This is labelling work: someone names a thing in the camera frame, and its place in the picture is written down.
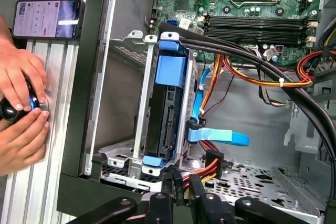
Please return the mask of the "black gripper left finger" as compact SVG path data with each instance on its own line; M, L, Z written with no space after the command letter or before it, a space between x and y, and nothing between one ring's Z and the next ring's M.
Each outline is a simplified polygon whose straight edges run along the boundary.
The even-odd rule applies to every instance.
M69 223L173 223L174 202L184 204L183 178L178 170L165 172L161 191L143 195L140 203L119 197Z

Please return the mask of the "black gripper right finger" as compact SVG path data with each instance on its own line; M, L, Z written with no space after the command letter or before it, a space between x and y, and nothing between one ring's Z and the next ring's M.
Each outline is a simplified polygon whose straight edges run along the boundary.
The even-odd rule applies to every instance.
M188 176L188 200L194 223L325 223L316 217L242 197L230 204L216 193L206 192L198 174Z

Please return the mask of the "person right hand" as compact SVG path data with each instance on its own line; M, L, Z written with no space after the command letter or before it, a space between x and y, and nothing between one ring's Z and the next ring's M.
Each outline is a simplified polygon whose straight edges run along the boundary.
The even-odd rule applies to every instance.
M45 153L49 112L36 108L18 122L1 120L1 176L40 161Z

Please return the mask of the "person left hand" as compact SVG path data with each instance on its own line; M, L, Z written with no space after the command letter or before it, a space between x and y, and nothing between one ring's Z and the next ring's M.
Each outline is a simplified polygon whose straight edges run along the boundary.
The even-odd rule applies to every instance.
M17 110L31 110L26 81L38 101L46 101L47 76L40 60L31 52L18 49L8 38L1 38L1 93Z

